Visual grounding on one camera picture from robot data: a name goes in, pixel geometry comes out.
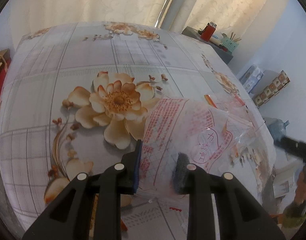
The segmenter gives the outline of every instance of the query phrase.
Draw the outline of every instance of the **beige curtain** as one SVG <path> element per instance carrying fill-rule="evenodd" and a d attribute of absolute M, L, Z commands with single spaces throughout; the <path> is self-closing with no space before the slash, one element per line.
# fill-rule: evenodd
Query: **beige curtain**
<path fill-rule="evenodd" d="M 165 0 L 10 0 L 15 47 L 21 37 L 77 21 L 121 21 L 154 26 Z"/>
<path fill-rule="evenodd" d="M 172 31 L 181 32 L 186 26 L 204 28 L 208 22 L 217 30 L 242 36 L 266 0 L 186 0 L 177 14 Z"/>

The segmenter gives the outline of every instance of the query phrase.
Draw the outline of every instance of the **plastic bag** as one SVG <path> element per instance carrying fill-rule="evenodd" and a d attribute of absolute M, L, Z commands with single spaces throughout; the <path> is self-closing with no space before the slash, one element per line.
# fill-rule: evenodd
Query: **plastic bag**
<path fill-rule="evenodd" d="M 208 173 L 221 175 L 231 148 L 253 124 L 207 103 L 163 97 L 146 120 L 140 162 L 139 195 L 178 197 L 172 189 L 178 153 Z"/>

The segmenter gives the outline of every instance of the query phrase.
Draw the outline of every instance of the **floral tablecloth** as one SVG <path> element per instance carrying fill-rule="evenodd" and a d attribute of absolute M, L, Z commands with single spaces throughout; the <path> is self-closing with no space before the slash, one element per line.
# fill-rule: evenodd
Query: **floral tablecloth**
<path fill-rule="evenodd" d="M 147 115 L 162 96 L 206 103 L 208 95 L 224 106 L 228 94 L 246 107 L 264 145 L 263 165 L 244 160 L 231 169 L 258 197 L 260 180 L 275 161 L 272 138 L 211 46 L 110 22 L 59 25 L 24 36 L 0 101 L 0 170 L 16 216 L 27 229 L 76 174 L 101 173 L 119 162 L 143 137 Z"/>

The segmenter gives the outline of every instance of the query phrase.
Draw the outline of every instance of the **wall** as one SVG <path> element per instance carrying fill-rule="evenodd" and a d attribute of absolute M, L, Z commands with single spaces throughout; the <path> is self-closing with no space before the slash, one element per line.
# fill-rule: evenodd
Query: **wall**
<path fill-rule="evenodd" d="M 290 84 L 259 111 L 262 116 L 289 120 L 287 134 L 306 142 L 306 13 L 297 0 L 289 0 L 252 62 L 289 76 Z"/>
<path fill-rule="evenodd" d="M 9 18 L 10 18 L 10 3 L 7 3 L 7 5 L 3 8 L 2 12 L 0 13 L 0 50 L 9 48 L 12 58 L 15 52 L 15 48 L 13 45 Z"/>
<path fill-rule="evenodd" d="M 233 73 L 240 78 L 250 67 L 249 61 L 262 46 L 282 15 L 289 0 L 267 0 L 253 20 L 235 49 L 234 58 L 228 64 Z"/>

